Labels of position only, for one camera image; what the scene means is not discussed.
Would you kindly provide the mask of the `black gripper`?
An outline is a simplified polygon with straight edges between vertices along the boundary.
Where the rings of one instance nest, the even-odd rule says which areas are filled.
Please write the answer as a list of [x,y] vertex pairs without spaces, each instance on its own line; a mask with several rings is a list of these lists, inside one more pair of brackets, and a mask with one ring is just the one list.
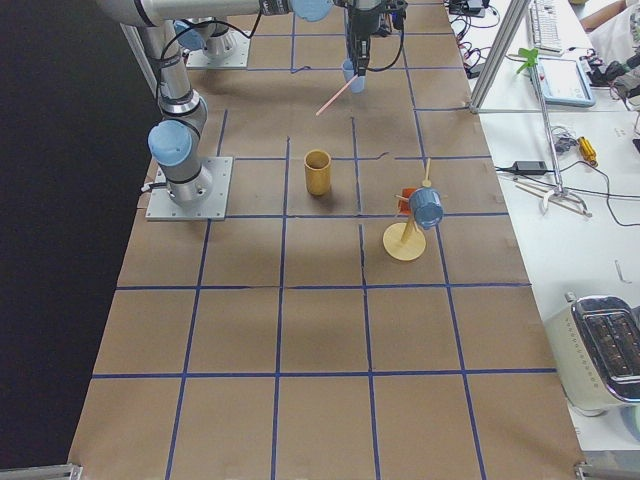
[[370,62],[370,37],[380,28],[381,16],[399,14],[406,17],[406,1],[345,1],[347,12],[346,46],[353,74],[365,76]]

